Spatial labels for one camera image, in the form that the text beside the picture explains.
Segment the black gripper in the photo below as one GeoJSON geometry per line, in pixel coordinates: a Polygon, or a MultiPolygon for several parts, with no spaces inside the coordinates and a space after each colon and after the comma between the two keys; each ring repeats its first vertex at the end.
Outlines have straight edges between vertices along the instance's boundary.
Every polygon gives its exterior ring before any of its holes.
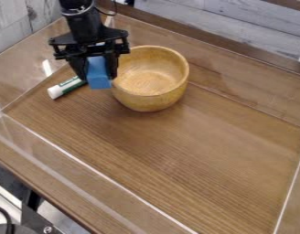
{"type": "Polygon", "coordinates": [[[118,56],[130,53],[128,32],[107,27],[96,8],[75,13],[64,10],[64,18],[70,32],[50,39],[54,56],[68,61],[82,80],[87,80],[90,66],[86,58],[106,56],[107,72],[114,80],[118,77],[118,56]]]}

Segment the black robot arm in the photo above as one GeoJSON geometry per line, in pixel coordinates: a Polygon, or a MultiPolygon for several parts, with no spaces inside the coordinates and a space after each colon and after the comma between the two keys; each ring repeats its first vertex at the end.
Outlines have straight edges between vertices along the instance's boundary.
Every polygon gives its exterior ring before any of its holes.
{"type": "Polygon", "coordinates": [[[87,80],[90,59],[106,59],[107,77],[118,77],[120,55],[131,52],[128,32],[107,27],[103,12],[94,0],[59,0],[70,31],[50,39],[54,57],[64,59],[83,80],[87,80]]]}

